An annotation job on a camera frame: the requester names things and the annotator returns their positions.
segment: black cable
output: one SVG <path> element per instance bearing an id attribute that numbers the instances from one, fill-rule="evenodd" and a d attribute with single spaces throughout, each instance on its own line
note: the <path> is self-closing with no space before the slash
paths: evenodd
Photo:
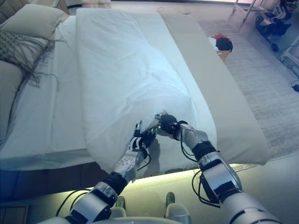
<path id="1" fill-rule="evenodd" d="M 150 154 L 148 154 L 148 152 L 146 152 L 146 154 L 147 154 L 147 156 L 149 157 L 149 161 L 144 165 L 144 166 L 142 166 L 142 167 L 140 167 L 139 169 L 137 169 L 137 171 L 138 170 L 141 170 L 142 168 L 145 168 L 147 165 L 149 165 L 149 163 L 151 162 L 151 156 L 150 156 Z"/>
<path id="2" fill-rule="evenodd" d="M 200 170 L 196 174 L 194 174 L 194 176 L 192 178 L 192 189 L 193 189 L 194 193 L 197 195 L 197 197 L 199 197 L 199 195 L 196 192 L 195 187 L 194 187 L 194 179 L 195 179 L 196 175 L 199 174 L 199 172 L 200 172 Z"/>
<path id="3" fill-rule="evenodd" d="M 86 195 L 86 194 L 87 194 L 87 192 L 81 193 L 81 194 L 79 194 L 79 195 L 74 199 L 74 201 L 71 203 L 70 211 L 71 211 L 71 209 L 73 208 L 73 206 L 74 206 L 75 202 L 77 201 L 77 199 L 80 198 L 82 195 Z"/>
<path id="4" fill-rule="evenodd" d="M 187 158 L 187 159 L 189 159 L 189 160 L 191 160 L 191 161 L 193 161 L 193 162 L 198 162 L 197 160 L 194 160 L 194 159 L 192 159 L 192 158 L 190 158 L 189 156 L 187 156 L 187 152 L 186 152 L 186 150 L 184 149 L 184 147 L 183 147 L 183 131 L 181 131 L 181 140 L 180 140 L 180 142 L 181 142 L 181 150 L 182 150 L 182 153 L 184 154 L 184 156 Z"/>
<path id="5" fill-rule="evenodd" d="M 69 197 L 70 197 L 72 194 L 74 194 L 74 193 L 76 193 L 76 192 L 78 192 L 78 191 L 82 191 L 82 190 L 90 191 L 90 189 L 82 188 L 82 189 L 78 189 L 78 190 L 75 190 L 75 191 L 71 192 L 71 193 L 64 199 L 64 201 L 61 203 L 61 205 L 60 205 L 59 208 L 57 209 L 57 212 L 56 212 L 56 215 L 55 215 L 55 216 L 58 216 L 58 215 L 59 215 L 59 212 L 60 212 L 60 210 L 62 209 L 63 205 L 65 204 L 65 202 L 67 201 L 67 199 L 69 199 Z"/>
<path id="6" fill-rule="evenodd" d="M 203 204 L 207 204 L 207 205 L 210 205 L 210 206 L 212 206 L 212 207 L 215 207 L 215 208 L 218 208 L 218 209 L 219 209 L 219 208 L 220 208 L 219 205 L 216 205 L 216 204 L 210 202 L 209 200 L 203 198 L 202 196 L 200 196 L 200 187 L 201 187 L 201 180 L 199 179 L 198 195 L 199 195 L 199 200 L 200 200 L 200 202 L 202 202 Z"/>

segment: fringed throw blanket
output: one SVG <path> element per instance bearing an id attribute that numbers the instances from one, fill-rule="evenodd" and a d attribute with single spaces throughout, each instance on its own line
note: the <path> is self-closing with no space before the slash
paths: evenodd
<path id="1" fill-rule="evenodd" d="M 19 66 L 32 85 L 39 86 L 37 62 L 49 41 L 0 30 L 0 60 Z"/>

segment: black joint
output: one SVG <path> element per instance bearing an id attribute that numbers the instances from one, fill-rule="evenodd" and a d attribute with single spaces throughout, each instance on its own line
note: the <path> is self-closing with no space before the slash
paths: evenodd
<path id="1" fill-rule="evenodd" d="M 73 210 L 71 212 L 71 215 L 67 216 L 65 219 L 68 220 L 71 224 L 85 224 L 88 222 L 88 219 L 76 210 Z"/>
<path id="2" fill-rule="evenodd" d="M 165 131 L 168 134 L 174 134 L 173 124 L 176 124 L 178 121 L 177 119 L 169 114 L 161 115 L 160 124 L 161 130 Z"/>
<path id="3" fill-rule="evenodd" d="M 121 194 L 121 192 L 127 185 L 127 181 L 116 172 L 112 172 L 108 177 L 102 180 L 102 182 L 112 187 L 117 193 L 117 195 Z"/>
<path id="4" fill-rule="evenodd" d="M 198 143 L 193 149 L 192 152 L 196 158 L 197 161 L 199 161 L 204 155 L 212 152 L 216 152 L 216 149 L 210 141 L 203 141 L 201 143 Z"/>
<path id="5" fill-rule="evenodd" d="M 241 191 L 237 189 L 231 181 L 229 181 L 216 188 L 215 193 L 219 195 L 219 199 L 223 203 L 229 196 L 241 193 Z"/>
<path id="6" fill-rule="evenodd" d="M 178 123 L 177 123 L 177 125 L 175 125 L 175 127 L 174 127 L 174 130 L 173 130 L 173 138 L 175 139 L 175 140 L 178 140 L 178 141 L 180 141 L 180 139 L 177 139 L 177 136 L 178 136 L 178 134 L 179 134 L 179 132 L 180 132 L 180 129 L 181 129 L 181 126 L 180 126 L 180 124 L 188 124 L 186 121 L 184 121 L 184 120 L 180 120 Z"/>
<path id="7" fill-rule="evenodd" d="M 101 220 L 109 219 L 110 216 L 111 216 L 111 210 L 110 210 L 109 206 L 107 206 L 97 215 L 97 217 L 94 219 L 93 223 L 101 221 Z"/>

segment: white pillow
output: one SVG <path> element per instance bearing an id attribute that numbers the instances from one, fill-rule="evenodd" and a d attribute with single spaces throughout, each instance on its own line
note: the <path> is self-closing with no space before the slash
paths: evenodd
<path id="1" fill-rule="evenodd" d="M 57 8 L 27 4 L 10 17 L 1 30 L 21 35 L 50 39 L 55 27 L 68 15 Z"/>

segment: red cloth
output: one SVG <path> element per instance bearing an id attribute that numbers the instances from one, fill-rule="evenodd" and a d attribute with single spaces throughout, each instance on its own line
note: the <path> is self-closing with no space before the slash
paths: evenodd
<path id="1" fill-rule="evenodd" d="M 224 37 L 224 38 L 228 38 L 228 37 L 225 36 L 223 33 L 217 33 L 217 34 L 211 36 L 211 38 L 214 38 L 214 39 L 216 39 L 216 40 L 218 40 L 219 38 L 222 38 L 222 37 Z"/>

